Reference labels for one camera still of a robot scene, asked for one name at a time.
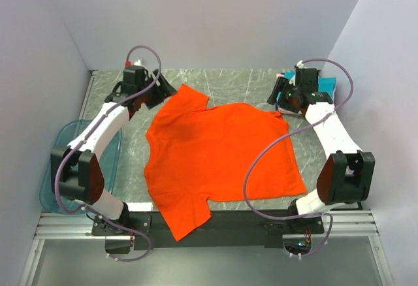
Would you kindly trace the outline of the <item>orange t-shirt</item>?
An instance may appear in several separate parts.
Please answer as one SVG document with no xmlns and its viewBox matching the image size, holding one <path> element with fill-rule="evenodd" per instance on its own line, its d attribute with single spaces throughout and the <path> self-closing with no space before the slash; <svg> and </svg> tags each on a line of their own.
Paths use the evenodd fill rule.
<svg viewBox="0 0 418 286">
<path fill-rule="evenodd" d="M 210 219 L 210 201 L 307 192 L 281 113 L 246 103 L 209 107 L 208 101 L 182 85 L 146 133 L 148 191 L 175 240 Z"/>
</svg>

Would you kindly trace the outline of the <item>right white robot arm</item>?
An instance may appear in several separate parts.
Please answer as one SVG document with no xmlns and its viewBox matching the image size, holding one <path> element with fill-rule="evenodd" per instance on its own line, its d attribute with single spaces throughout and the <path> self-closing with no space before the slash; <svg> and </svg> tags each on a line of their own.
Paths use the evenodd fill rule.
<svg viewBox="0 0 418 286">
<path fill-rule="evenodd" d="M 310 224 L 307 214 L 327 212 L 368 198 L 375 157 L 352 140 L 326 91 L 319 90 L 319 71 L 295 69 L 291 79 L 279 77 L 267 100 L 278 108 L 304 116 L 313 125 L 327 160 L 315 190 L 295 201 L 296 211 L 287 216 L 287 227 L 301 233 Z"/>
</svg>

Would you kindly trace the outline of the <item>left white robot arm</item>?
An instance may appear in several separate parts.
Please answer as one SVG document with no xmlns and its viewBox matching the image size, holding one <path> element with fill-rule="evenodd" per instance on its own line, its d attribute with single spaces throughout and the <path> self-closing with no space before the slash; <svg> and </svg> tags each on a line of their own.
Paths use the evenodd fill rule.
<svg viewBox="0 0 418 286">
<path fill-rule="evenodd" d="M 142 106 L 151 109 L 176 92 L 159 69 L 149 72 L 142 65 L 125 64 L 122 79 L 90 124 L 66 146 L 51 151 L 51 188 L 65 213 L 71 213 L 62 201 L 68 199 L 107 219 L 114 234 L 130 229 L 128 205 L 106 190 L 99 161 L 115 134 Z"/>
</svg>

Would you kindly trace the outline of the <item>folded teal t-shirt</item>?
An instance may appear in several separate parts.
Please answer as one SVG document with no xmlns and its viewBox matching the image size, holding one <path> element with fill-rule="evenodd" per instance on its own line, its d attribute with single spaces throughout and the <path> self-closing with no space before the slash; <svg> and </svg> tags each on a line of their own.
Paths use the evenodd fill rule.
<svg viewBox="0 0 418 286">
<path fill-rule="evenodd" d="M 288 80 L 295 79 L 295 71 L 289 71 L 283 73 L 283 77 Z M 335 77 L 320 77 L 319 78 L 319 92 L 327 92 L 331 99 L 334 99 L 334 93 L 336 89 L 336 78 Z"/>
</svg>

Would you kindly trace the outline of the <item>blue plastic bin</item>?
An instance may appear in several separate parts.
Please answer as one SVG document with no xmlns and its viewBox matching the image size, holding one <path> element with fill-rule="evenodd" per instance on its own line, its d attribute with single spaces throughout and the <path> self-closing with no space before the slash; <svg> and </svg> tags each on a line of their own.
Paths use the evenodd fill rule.
<svg viewBox="0 0 418 286">
<path fill-rule="evenodd" d="M 78 137 L 91 123 L 91 120 L 79 119 L 64 126 L 57 134 L 54 147 L 66 146 Z M 104 150 L 99 160 L 99 165 L 104 177 L 104 187 L 112 194 L 116 180 L 118 162 L 121 151 L 122 130 L 119 130 Z M 56 202 L 56 196 L 52 191 L 52 175 L 50 159 L 48 160 L 42 185 L 39 191 L 40 204 L 45 212 L 65 214 Z"/>
</svg>

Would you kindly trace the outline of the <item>black base bar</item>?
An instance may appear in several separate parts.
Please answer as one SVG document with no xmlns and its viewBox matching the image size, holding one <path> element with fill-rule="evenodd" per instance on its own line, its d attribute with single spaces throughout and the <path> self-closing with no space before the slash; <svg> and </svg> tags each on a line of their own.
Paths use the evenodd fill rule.
<svg viewBox="0 0 418 286">
<path fill-rule="evenodd" d="M 282 248 L 288 234 L 323 234 L 320 217 L 275 221 L 251 210 L 213 211 L 203 225 L 176 241 L 160 212 L 131 212 L 129 226 L 150 238 L 154 248 L 264 246 Z"/>
</svg>

